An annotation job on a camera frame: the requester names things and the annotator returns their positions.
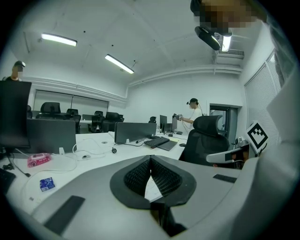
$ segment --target keyboard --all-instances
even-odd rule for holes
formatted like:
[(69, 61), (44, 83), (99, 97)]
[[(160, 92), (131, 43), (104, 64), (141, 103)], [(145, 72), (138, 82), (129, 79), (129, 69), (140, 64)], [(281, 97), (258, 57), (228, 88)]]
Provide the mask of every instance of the keyboard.
[(156, 148), (157, 146), (170, 141), (170, 139), (165, 137), (156, 138), (150, 141), (146, 141), (145, 144), (151, 148)]
[(4, 194), (8, 192), (8, 189), (14, 179), (15, 175), (13, 173), (0, 168), (0, 189)]

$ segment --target baseball cap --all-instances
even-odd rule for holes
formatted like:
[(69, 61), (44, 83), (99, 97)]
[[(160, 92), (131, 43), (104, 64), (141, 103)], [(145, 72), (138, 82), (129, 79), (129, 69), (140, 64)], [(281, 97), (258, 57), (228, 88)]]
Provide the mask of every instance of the baseball cap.
[(25, 67), (26, 65), (25, 65), (25, 63), (23, 63), (22, 61), (17, 61), (17, 62), (15, 62), (15, 64), (14, 64), (14, 67), (15, 66), (18, 66), (18, 67)]
[(189, 102), (187, 102), (187, 105), (190, 103), (197, 103), (198, 99), (197, 98), (192, 98)]

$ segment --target black monitor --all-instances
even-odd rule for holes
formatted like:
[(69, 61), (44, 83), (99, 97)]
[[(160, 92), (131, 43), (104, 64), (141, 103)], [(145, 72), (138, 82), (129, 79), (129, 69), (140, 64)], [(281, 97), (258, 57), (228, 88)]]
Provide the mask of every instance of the black monitor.
[(163, 124), (166, 124), (167, 123), (167, 117), (166, 116), (163, 116), (163, 115), (160, 115), (159, 116), (159, 128), (160, 129), (163, 129)]
[(172, 123), (164, 123), (162, 127), (163, 133), (170, 133), (172, 132)]
[(177, 118), (173, 115), (172, 116), (172, 131), (177, 129)]
[(0, 81), (1, 147), (30, 147), (26, 123), (30, 88), (30, 82)]

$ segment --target office chair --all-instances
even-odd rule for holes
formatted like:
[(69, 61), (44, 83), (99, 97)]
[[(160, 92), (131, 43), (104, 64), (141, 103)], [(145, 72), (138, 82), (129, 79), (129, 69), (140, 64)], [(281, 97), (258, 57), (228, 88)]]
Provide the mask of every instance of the office chair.
[(72, 108), (69, 108), (67, 110), (67, 114), (68, 115), (78, 115), (78, 109), (72, 109)]
[(95, 116), (99, 116), (102, 117), (103, 116), (103, 112), (102, 111), (95, 111)]
[(60, 115), (60, 103), (43, 103), (41, 106), (41, 113), (36, 116), (36, 119), (54, 119), (54, 120), (65, 120), (66, 117)]
[(124, 122), (124, 120), (125, 120), (125, 119), (124, 119), (124, 115), (121, 115), (121, 114), (120, 114), (120, 119), (121, 119), (121, 122)]
[(67, 110), (67, 113), (65, 114), (65, 118), (67, 120), (73, 120), (75, 122), (76, 134), (79, 134), (80, 133), (79, 123), (81, 120), (81, 115), (78, 115), (78, 110), (69, 108)]
[(194, 129), (190, 131), (180, 157), (181, 161), (213, 166), (213, 163), (206, 161), (206, 156), (228, 150), (228, 139), (218, 134), (217, 123), (220, 118), (221, 115), (196, 118), (193, 123)]
[(156, 123), (156, 117), (150, 117), (150, 121), (148, 123)]
[(32, 118), (32, 111), (29, 105), (27, 105), (27, 118)]
[(92, 126), (90, 127), (90, 131), (92, 133), (101, 133), (104, 119), (105, 117), (103, 116), (92, 116)]
[(103, 132), (114, 132), (116, 122), (121, 122), (120, 115), (116, 112), (107, 112), (102, 124)]
[(75, 127), (76, 127), (76, 134), (80, 133), (80, 120), (81, 120), (81, 115), (72, 115), (70, 120), (73, 120), (75, 122)]

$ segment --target desk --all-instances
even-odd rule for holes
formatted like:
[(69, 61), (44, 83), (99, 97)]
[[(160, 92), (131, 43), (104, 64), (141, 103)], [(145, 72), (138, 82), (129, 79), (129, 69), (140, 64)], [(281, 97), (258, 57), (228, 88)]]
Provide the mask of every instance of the desk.
[(92, 120), (80, 120), (82, 124), (92, 124)]
[[(84, 172), (144, 155), (161, 155), (168, 158), (179, 159), (184, 150), (184, 148), (180, 147), (179, 144), (187, 142), (186, 140), (177, 139), (178, 144), (170, 151), (166, 151), (159, 148), (151, 149), (146, 145), (141, 147), (128, 145), (114, 146), (115, 143), (113, 136), (113, 133), (78, 134), (76, 135), (78, 152), (76, 152), (75, 155), (73, 153), (68, 153), (66, 156), (52, 156), (52, 160), (48, 163), (33, 168), (27, 167), (26, 156), (22, 154), (15, 154), (15, 164), (18, 165), (18, 167), (25, 173), (30, 173), (31, 177), (27, 178), (17, 169), (12, 170), (11, 172), (17, 177), (8, 190), (7, 199), (12, 205), (31, 214), (43, 200)], [(187, 139), (187, 135), (175, 136)], [(99, 148), (91, 139), (95, 140), (101, 148)], [(132, 142), (130, 144), (140, 145), (142, 143), (136, 144), (135, 142)], [(112, 147), (117, 149), (116, 154), (111, 152)], [(82, 161), (82, 157), (84, 155), (91, 154), (80, 150), (104, 154), (93, 155), (91, 156), (91, 159)], [(8, 163), (9, 161), (6, 158), (0, 161), (0, 167)], [(49, 177), (53, 178), (55, 188), (42, 192), (39, 187), (39, 181)], [(156, 185), (151, 180), (146, 187), (145, 197), (153, 201), (161, 197)]]

